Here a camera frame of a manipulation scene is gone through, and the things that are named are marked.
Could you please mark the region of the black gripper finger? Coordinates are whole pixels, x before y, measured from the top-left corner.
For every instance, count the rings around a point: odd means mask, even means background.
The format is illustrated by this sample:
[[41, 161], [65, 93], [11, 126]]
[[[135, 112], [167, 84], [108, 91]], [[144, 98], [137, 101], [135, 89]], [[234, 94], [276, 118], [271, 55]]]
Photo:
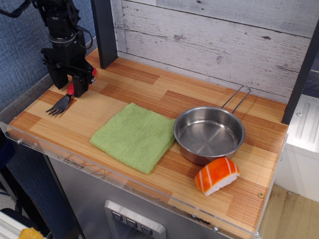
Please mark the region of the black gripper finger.
[[49, 75], [57, 89], [62, 89], [69, 82], [67, 72], [60, 63], [47, 64]]
[[74, 87], [74, 96], [79, 98], [88, 91], [89, 84], [95, 83], [95, 77], [85, 78], [83, 76], [73, 76], [72, 83]]

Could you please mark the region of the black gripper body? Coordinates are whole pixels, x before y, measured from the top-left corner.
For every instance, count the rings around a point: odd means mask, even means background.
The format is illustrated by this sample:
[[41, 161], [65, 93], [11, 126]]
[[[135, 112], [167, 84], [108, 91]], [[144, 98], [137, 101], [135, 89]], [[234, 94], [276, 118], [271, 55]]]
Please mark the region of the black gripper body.
[[85, 59], [87, 47], [84, 32], [73, 31], [66, 38], [49, 37], [52, 47], [41, 49], [43, 62], [50, 74], [63, 73], [93, 77], [95, 70]]

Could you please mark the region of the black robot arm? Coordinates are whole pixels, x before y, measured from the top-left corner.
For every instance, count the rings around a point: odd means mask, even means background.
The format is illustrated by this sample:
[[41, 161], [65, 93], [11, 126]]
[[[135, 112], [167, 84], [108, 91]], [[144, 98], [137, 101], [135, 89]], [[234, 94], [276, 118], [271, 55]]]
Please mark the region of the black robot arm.
[[46, 65], [54, 85], [65, 87], [72, 77], [74, 96], [80, 97], [94, 82], [93, 66], [85, 59], [87, 50], [84, 33], [90, 32], [78, 25], [79, 10], [71, 0], [33, 0], [45, 26], [51, 48], [42, 48]]

